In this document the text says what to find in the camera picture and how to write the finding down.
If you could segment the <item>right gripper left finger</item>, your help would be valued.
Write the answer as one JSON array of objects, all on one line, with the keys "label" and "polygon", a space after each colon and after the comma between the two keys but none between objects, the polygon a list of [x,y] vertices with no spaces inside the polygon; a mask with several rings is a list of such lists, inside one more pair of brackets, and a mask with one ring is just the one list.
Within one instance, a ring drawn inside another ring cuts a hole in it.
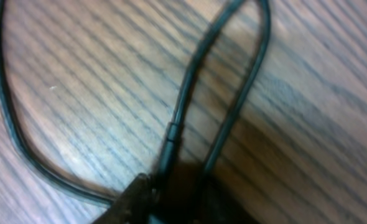
[{"label": "right gripper left finger", "polygon": [[112,206],[92,224],[145,224],[152,205],[152,179],[139,174]]}]

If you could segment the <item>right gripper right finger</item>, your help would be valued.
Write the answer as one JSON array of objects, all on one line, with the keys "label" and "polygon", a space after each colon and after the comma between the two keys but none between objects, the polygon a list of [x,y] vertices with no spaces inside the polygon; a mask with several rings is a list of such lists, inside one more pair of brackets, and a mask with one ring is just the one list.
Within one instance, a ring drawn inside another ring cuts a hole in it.
[{"label": "right gripper right finger", "polygon": [[215,178],[208,180],[202,193],[202,223],[260,224]]}]

